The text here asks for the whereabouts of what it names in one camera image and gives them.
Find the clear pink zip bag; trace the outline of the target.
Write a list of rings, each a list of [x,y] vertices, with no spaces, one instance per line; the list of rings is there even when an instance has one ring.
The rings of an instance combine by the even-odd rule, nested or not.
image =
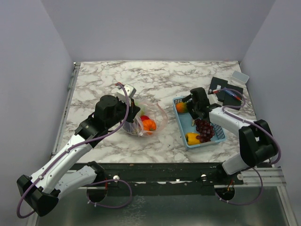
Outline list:
[[[135,105],[140,107],[140,111],[133,122],[125,122],[125,132],[138,137],[149,137],[157,135],[166,127],[168,116],[158,102],[153,103],[143,97],[135,100]]]

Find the red tomato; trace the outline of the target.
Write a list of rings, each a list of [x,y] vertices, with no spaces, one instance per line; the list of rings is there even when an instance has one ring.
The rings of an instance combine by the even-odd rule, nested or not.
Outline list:
[[[140,119],[141,119],[141,121],[145,121],[145,120],[149,120],[150,118],[148,116],[146,116],[146,115],[142,115],[140,117]]]

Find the orange fruit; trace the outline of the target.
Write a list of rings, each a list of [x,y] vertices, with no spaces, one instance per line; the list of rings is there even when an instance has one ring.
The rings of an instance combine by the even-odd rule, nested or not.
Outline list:
[[[175,105],[175,107],[176,107],[176,110],[178,113],[187,113],[188,112],[186,102],[179,102]]]

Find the red grape bunch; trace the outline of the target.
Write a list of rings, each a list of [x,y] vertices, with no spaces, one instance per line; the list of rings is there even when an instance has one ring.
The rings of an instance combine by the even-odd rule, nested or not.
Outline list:
[[[196,131],[200,135],[201,143],[210,142],[211,138],[215,135],[214,127],[203,119],[195,120]]]

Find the green cabbage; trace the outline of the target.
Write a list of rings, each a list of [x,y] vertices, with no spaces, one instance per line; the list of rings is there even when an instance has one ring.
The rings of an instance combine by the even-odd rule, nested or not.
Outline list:
[[[142,105],[140,105],[139,107],[140,107],[140,115],[141,115],[141,116],[147,115],[147,105],[142,104]]]

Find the orange mini pumpkin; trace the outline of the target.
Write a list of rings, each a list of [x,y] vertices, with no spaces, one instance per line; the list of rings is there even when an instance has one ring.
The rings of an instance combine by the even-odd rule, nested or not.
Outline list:
[[[157,129],[157,125],[154,120],[147,119],[143,121],[143,129],[146,131],[155,131]]]

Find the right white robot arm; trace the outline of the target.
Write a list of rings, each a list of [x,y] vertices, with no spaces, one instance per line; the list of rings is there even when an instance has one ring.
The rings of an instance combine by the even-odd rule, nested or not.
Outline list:
[[[233,179],[233,174],[253,168],[274,156],[277,157],[275,161],[279,161],[280,146],[265,120],[250,121],[227,111],[230,105],[211,104],[202,87],[192,89],[182,102],[193,119],[221,126],[239,139],[239,153],[218,166],[216,179],[219,183],[227,184]]]

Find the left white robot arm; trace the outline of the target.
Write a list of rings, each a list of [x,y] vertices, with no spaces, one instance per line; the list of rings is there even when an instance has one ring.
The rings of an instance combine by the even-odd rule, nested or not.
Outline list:
[[[26,201],[34,213],[43,217],[50,213],[69,192],[82,186],[107,184],[109,180],[95,161],[88,162],[78,171],[67,175],[67,171],[104,138],[117,132],[125,122],[133,122],[140,111],[132,96],[105,95],[96,103],[95,111],[80,123],[67,144],[40,170],[31,176],[22,175],[17,180],[21,200],[17,205],[17,216],[21,203]]]

